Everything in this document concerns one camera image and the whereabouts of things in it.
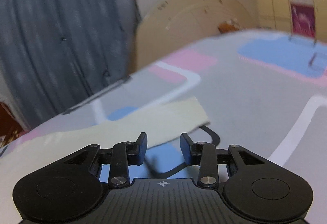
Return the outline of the orange brown object near footboard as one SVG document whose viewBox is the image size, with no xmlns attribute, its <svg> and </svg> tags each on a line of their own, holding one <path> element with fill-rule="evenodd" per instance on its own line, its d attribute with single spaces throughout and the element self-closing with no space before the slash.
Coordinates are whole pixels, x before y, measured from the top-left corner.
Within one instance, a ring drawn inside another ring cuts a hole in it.
<svg viewBox="0 0 327 224">
<path fill-rule="evenodd" d="M 220 23 L 217 28 L 220 34 L 230 33 L 240 30 L 239 25 L 233 22 L 232 20 Z"/>
</svg>

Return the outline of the blue grey curtain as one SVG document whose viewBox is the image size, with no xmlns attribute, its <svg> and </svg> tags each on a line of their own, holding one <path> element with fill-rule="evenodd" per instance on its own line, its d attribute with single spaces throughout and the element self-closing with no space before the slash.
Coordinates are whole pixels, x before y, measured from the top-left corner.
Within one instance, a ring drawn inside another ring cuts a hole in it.
<svg viewBox="0 0 327 224">
<path fill-rule="evenodd" d="M 1 72 L 33 129 L 124 78 L 135 0 L 1 0 Z"/>
</svg>

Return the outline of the patterned grey pink blue bedsheet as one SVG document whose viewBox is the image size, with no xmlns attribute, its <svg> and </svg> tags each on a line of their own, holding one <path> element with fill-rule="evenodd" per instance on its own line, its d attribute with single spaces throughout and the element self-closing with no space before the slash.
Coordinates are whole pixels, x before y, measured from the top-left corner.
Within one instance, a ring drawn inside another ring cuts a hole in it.
<svg viewBox="0 0 327 224">
<path fill-rule="evenodd" d="M 148 135 L 142 166 L 130 177 L 196 178 L 185 166 L 176 133 L 160 128 L 159 113 L 126 135 L 140 109 L 195 97 L 172 117 L 209 124 L 190 134 L 220 148 L 241 145 L 305 178 L 314 191 L 309 223 L 326 223 L 326 44 L 282 32 L 248 30 L 190 44 L 41 124 L 1 150 L 1 223 L 19 223 L 16 182 L 86 145 L 110 148 Z"/>
</svg>

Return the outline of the red white scalloped headboard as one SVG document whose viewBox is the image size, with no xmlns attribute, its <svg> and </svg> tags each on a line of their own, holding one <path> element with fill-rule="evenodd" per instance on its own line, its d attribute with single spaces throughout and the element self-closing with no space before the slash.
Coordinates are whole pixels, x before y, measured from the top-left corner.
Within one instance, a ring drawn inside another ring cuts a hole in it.
<svg viewBox="0 0 327 224">
<path fill-rule="evenodd" d="M 4 147 L 21 137 L 25 131 L 5 103 L 1 102 L 0 110 L 0 144 Z"/>
</svg>

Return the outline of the cream footboard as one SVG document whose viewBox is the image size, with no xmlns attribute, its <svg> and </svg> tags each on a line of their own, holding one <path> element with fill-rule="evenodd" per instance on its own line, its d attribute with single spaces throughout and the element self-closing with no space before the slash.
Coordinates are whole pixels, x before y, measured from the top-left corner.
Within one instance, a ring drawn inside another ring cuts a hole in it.
<svg viewBox="0 0 327 224">
<path fill-rule="evenodd" d="M 202 38 L 219 35 L 218 25 L 232 20 L 240 30 L 255 28 L 238 0 L 163 0 L 140 22 L 131 53 L 130 72 Z"/>
</svg>

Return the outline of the cream white knit garment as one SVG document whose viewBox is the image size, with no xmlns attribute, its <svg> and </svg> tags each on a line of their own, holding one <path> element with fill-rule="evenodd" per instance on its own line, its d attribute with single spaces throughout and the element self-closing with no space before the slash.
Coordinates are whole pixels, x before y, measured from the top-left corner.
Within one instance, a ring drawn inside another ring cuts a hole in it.
<svg viewBox="0 0 327 224">
<path fill-rule="evenodd" d="M 208 123 L 209 117 L 199 101 L 196 97 L 190 97 L 139 109 L 119 120 L 107 120 L 85 129 L 50 133 L 29 140 L 21 137 L 13 150 L 5 152 L 1 161 L 11 155 L 22 159 L 28 151 L 32 152 L 32 156 L 46 153 L 54 158 L 70 154 L 89 144 L 112 147 L 123 140 L 134 140 L 141 132 L 150 137 L 151 146 L 156 146 Z"/>
</svg>

